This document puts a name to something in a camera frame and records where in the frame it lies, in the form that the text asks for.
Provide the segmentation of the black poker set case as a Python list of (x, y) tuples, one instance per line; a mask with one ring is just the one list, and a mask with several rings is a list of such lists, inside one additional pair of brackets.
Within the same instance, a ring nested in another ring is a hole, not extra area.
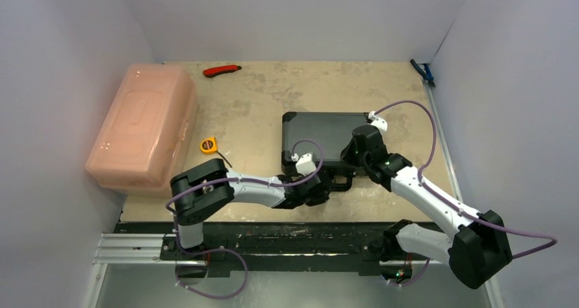
[(281, 170), (288, 176), (297, 174), (291, 156), (312, 152), (317, 157), (324, 151), (322, 171), (333, 181), (332, 192), (352, 188), (353, 178), (363, 176), (341, 160), (341, 152), (352, 139), (352, 131), (368, 123), (366, 112), (304, 112), (288, 111), (282, 116)]

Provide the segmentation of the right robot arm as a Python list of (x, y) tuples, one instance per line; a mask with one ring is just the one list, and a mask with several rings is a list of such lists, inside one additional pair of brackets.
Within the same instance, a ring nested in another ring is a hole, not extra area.
[(465, 286), (477, 289), (513, 261), (502, 218), (464, 205), (420, 175), (400, 154), (389, 153), (375, 126), (359, 126), (341, 153), (376, 184), (409, 201), (437, 226), (401, 220), (384, 231), (381, 259), (416, 253), (446, 264)]

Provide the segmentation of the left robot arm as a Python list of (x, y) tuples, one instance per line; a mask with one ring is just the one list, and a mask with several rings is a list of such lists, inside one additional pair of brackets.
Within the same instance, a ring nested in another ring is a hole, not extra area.
[(188, 260), (203, 253), (203, 222), (227, 204), (292, 210), (325, 203), (333, 189), (330, 176), (318, 166), (295, 178), (286, 175), (262, 178), (230, 170), (221, 158), (184, 171), (169, 184), (173, 197), (166, 209), (173, 215), (179, 239), (177, 250)]

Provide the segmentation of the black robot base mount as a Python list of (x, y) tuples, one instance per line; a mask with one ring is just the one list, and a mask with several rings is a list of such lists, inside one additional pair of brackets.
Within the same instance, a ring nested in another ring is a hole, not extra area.
[(159, 235), (155, 262), (174, 262), (183, 278), (228, 277), (233, 271), (355, 272), (404, 282), (425, 257), (391, 253), (392, 222), (208, 222), (198, 249), (180, 250), (170, 222), (118, 223), (114, 234)]

